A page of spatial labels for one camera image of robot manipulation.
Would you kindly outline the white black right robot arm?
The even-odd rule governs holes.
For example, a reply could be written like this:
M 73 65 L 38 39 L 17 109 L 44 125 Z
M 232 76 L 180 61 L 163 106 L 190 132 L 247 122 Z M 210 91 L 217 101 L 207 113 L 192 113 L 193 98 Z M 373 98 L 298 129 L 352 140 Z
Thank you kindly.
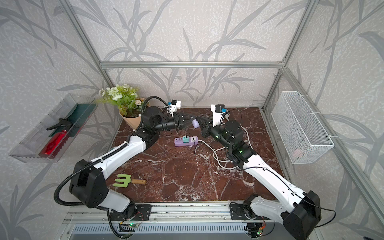
M 282 224 L 296 240 L 306 240 L 322 219 L 320 197 L 313 191 L 305 192 L 283 178 L 243 140 L 243 130 L 237 121 L 214 125 L 213 120 L 197 117 L 202 136 L 212 137 L 226 150 L 230 162 L 258 180 L 277 201 L 261 196 L 244 201 L 250 219 L 266 217 Z

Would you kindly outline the teal usb charger plug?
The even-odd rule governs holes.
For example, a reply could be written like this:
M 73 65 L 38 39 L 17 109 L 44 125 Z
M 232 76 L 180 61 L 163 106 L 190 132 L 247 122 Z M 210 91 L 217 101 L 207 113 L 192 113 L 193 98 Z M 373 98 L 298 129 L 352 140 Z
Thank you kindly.
M 188 136 L 183 136 L 183 143 L 189 143 L 190 138 Z

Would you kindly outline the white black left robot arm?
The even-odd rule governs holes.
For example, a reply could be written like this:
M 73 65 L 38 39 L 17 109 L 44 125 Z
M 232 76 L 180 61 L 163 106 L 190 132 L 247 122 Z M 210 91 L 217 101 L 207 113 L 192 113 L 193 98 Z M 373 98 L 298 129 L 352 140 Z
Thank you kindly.
M 122 213 L 127 218 L 135 215 L 135 202 L 108 188 L 106 180 L 121 165 L 149 149 L 159 139 L 162 131 L 182 130 L 192 125 L 195 116 L 186 113 L 163 113 L 149 107 L 142 114 L 141 126 L 127 141 L 92 161 L 81 160 L 74 168 L 69 191 L 88 208 L 102 208 Z

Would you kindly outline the purple power strip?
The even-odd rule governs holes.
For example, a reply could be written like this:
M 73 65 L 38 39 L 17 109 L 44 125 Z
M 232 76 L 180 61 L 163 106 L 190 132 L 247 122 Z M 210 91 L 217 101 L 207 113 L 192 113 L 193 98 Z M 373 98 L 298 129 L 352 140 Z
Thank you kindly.
M 187 147 L 187 146 L 197 145 L 198 141 L 199 140 L 197 136 L 193 136 L 193 137 L 183 136 L 181 138 L 175 138 L 174 144 L 176 147 Z

